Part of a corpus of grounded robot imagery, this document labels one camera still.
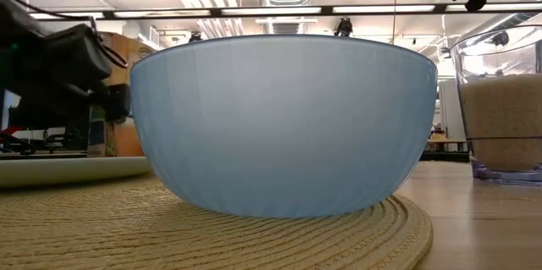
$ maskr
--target light blue bowl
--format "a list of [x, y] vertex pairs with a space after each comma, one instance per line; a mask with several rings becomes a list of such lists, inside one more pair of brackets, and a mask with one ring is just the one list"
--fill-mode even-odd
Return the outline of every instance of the light blue bowl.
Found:
[[173, 47], [132, 70], [156, 175], [217, 212], [312, 217], [391, 195], [425, 146], [436, 67], [374, 41], [243, 36]]

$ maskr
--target woven placemat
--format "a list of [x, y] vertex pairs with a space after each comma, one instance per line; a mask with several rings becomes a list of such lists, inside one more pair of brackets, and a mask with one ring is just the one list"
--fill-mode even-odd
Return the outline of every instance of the woven placemat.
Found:
[[193, 207], [153, 176], [0, 193], [1, 269], [411, 269], [432, 239], [400, 196], [273, 219]]

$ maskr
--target ceiling beam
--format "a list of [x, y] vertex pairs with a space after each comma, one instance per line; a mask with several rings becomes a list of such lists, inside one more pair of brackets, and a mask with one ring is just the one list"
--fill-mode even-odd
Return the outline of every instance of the ceiling beam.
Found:
[[[448, 3], [433, 4], [382, 4], [355, 6], [303, 6], [303, 7], [227, 7], [227, 8], [162, 8], [131, 10], [88, 10], [87, 13], [102, 13], [97, 20], [151, 20], [151, 19], [231, 19], [260, 17], [322, 17], [322, 16], [401, 16], [401, 15], [444, 15], [444, 14], [510, 14], [542, 13], [541, 2], [531, 3], [488, 3], [478, 11], [456, 8], [461, 5]], [[57, 13], [82, 13], [78, 11], [57, 11]], [[67, 21], [47, 17], [44, 21]]]

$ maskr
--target glass jar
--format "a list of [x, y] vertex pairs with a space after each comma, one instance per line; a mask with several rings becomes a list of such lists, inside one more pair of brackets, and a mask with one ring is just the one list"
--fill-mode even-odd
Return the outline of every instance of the glass jar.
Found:
[[542, 184], [542, 26], [472, 36], [451, 56], [473, 177]]

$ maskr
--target ceiling light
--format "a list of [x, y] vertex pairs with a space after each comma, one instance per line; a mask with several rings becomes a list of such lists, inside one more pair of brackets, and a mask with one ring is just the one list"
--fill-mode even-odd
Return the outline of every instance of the ceiling light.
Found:
[[456, 11], [467, 11], [467, 8], [465, 8], [462, 4], [451, 4], [446, 7], [446, 12], [456, 12]]
[[393, 6], [367, 6], [367, 7], [334, 7], [333, 13], [388, 13], [393, 12]]
[[66, 16], [86, 16], [86, 17], [92, 17], [94, 19], [101, 19], [103, 18], [103, 13], [101, 12], [74, 12], [74, 13], [61, 13], [61, 15]]
[[433, 5], [334, 7], [333, 13], [429, 12]]
[[319, 14], [319, 7], [291, 7], [291, 8], [227, 8], [222, 10], [224, 15], [248, 14]]
[[397, 12], [429, 12], [433, 11], [434, 5], [409, 5], [397, 6]]
[[[60, 13], [61, 15], [66, 16], [75, 16], [75, 17], [92, 17], [94, 19], [102, 19], [103, 14], [100, 12], [73, 12], [73, 13]], [[30, 13], [30, 16], [34, 19], [62, 19], [62, 17], [46, 14], [46, 13]]]
[[30, 16], [32, 16], [34, 19], [59, 19], [57, 16], [52, 16], [45, 13], [30, 13]]
[[496, 11], [496, 10], [518, 10], [541, 9], [542, 3], [488, 3], [480, 11]]
[[126, 12], [114, 12], [115, 16], [119, 18], [132, 18], [132, 17], [186, 17], [186, 16], [208, 16], [211, 14], [209, 10], [175, 10], [175, 11], [155, 11], [155, 10], [144, 10], [144, 11], [126, 11]]
[[256, 23], [259, 25], [272, 25], [272, 24], [314, 24], [318, 19], [256, 19]]

